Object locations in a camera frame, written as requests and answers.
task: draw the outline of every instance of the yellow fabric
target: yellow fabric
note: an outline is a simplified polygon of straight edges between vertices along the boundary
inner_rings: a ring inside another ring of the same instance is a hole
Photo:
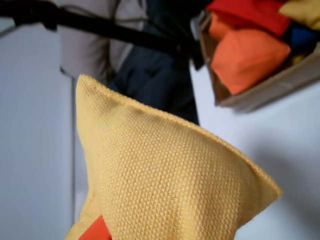
[[[67,240],[99,214],[113,240],[231,240],[282,194],[225,141],[89,76],[76,103],[90,190]]]
[[[313,30],[320,30],[320,0],[291,0],[279,12]]]

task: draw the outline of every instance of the woven fabric texture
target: woven fabric texture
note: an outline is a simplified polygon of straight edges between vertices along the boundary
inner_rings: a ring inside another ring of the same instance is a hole
[[[113,240],[231,240],[282,194],[230,144],[89,76],[76,110],[89,193],[67,240],[100,214]]]

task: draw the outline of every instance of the red bean bag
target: red bean bag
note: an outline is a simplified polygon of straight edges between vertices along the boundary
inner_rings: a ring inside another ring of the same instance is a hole
[[[215,0],[207,9],[240,28],[265,29],[281,37],[291,20],[279,14],[282,0]]]

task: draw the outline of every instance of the red fabric piece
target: red fabric piece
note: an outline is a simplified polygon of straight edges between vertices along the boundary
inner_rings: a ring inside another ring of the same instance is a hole
[[[207,9],[239,28],[265,29],[281,37],[291,23],[290,18],[279,14],[284,3],[282,0],[215,0]]]
[[[112,240],[102,215],[84,232],[79,240]]]

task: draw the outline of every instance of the white surface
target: white surface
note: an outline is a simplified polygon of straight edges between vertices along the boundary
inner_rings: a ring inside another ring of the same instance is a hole
[[[1,240],[62,240],[72,224],[71,81],[59,54],[59,36],[40,25],[0,39]]]
[[[262,167],[283,197],[236,240],[320,239],[320,82],[252,113],[214,106],[208,70],[191,67],[200,125]]]

